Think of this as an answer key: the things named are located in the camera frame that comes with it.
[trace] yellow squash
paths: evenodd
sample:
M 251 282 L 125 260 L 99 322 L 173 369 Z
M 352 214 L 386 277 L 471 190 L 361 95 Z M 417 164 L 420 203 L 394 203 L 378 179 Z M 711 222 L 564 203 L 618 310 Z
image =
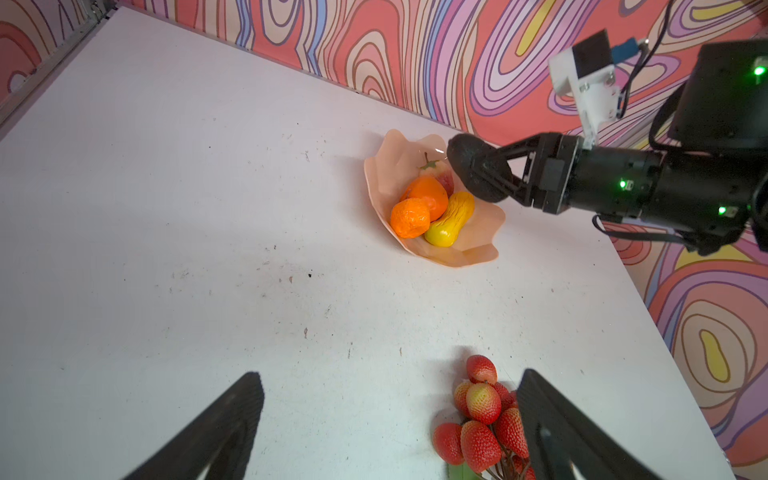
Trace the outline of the yellow squash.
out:
M 475 212 L 475 198 L 467 192 L 456 192 L 448 200 L 448 208 L 436 222 L 432 222 L 424 238 L 435 247 L 450 247 L 458 233 Z

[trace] psychedelic pattern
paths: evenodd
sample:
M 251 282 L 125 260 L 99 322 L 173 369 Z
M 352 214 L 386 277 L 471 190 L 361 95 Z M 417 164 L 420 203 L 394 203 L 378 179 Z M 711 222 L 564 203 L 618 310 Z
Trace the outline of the psychedelic pattern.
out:
M 0 0 L 4 32 L 0 78 L 9 89 L 13 78 L 18 82 L 19 72 L 32 71 L 61 44 L 77 18 L 84 17 L 77 16 L 75 3 L 67 6 L 72 0 L 38 0 L 43 1 L 53 7 L 41 10 L 32 0 Z M 614 44 L 633 36 L 653 44 L 667 4 L 667 0 L 132 2 L 495 144 L 542 131 L 579 133 L 572 98 L 559 98 L 552 91 L 547 59 L 606 27 Z M 686 80 L 699 46 L 752 37 L 766 23 L 768 0 L 675 0 L 668 35 L 633 82 L 626 116 L 601 131 L 600 143 L 647 148 L 647 129 L 655 111 Z M 11 44 L 9 31 L 14 32 Z M 12 45 L 15 53 L 6 53 L 5 45 Z M 633 66 L 634 60 L 618 65 L 620 84 Z M 607 227 L 661 231 L 640 223 Z M 758 251 L 749 231 L 738 243 L 706 258 L 673 244 L 616 240 L 614 246 L 737 478 L 768 478 L 764 441 L 768 256 Z
M 0 0 L 0 104 L 87 19 L 79 0 Z

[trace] bowl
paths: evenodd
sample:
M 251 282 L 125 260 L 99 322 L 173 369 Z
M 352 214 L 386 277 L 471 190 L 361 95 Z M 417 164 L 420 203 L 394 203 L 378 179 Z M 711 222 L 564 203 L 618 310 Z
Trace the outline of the bowl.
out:
M 426 161 L 445 160 L 445 141 L 438 135 L 428 135 L 419 141 L 408 141 L 397 130 L 387 132 L 375 157 L 366 159 L 365 171 L 368 195 L 373 209 L 389 233 L 404 249 L 440 265 L 461 267 L 490 262 L 498 258 L 493 237 L 504 224 L 504 211 L 494 204 L 475 198 L 475 213 L 451 247 L 435 247 L 423 237 L 400 238 L 389 225 L 392 208 L 400 201 L 402 192 L 419 176 Z M 452 172 L 455 192 L 467 191 Z

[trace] orange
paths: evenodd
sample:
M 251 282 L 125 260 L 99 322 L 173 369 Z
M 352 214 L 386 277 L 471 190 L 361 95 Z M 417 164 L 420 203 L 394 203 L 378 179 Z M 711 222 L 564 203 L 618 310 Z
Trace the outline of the orange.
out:
M 392 208 L 389 224 L 400 238 L 416 238 L 429 229 L 429 205 L 422 198 L 406 198 Z
M 406 188 L 406 192 L 400 197 L 402 202 L 406 198 L 423 198 L 429 205 L 429 221 L 439 219 L 448 208 L 448 194 L 445 188 L 436 178 L 425 175 L 415 179 Z

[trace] artificial berry bunch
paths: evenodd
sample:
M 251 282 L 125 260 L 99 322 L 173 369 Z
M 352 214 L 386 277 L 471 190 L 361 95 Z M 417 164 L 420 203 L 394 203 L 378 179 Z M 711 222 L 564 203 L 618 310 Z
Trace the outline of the artificial berry bunch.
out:
M 495 480 L 535 480 L 518 409 L 517 392 L 499 383 L 496 367 L 482 355 L 467 359 L 469 381 L 453 392 L 456 408 L 468 419 L 443 423 L 432 433 L 440 458 Z

